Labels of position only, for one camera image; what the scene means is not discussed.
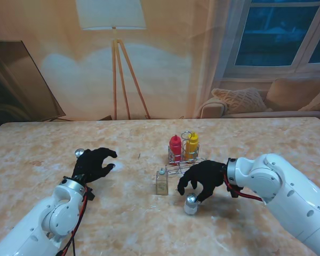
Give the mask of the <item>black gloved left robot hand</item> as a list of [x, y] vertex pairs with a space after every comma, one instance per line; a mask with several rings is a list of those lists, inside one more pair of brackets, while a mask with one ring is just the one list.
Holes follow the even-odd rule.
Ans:
[[102, 166], [107, 157], [117, 158], [117, 153], [104, 147], [85, 150], [77, 159], [71, 178], [80, 183], [90, 183], [105, 177], [115, 167], [113, 163]]

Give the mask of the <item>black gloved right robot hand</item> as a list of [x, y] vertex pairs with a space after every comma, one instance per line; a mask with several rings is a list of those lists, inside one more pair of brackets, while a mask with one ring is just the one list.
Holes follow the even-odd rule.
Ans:
[[200, 183], [203, 186], [203, 190], [196, 197], [196, 201], [203, 202], [213, 195], [215, 187], [224, 183], [224, 172], [226, 169], [226, 164], [212, 160], [205, 160], [192, 165], [180, 178], [177, 191], [182, 196], [189, 182], [194, 189]]

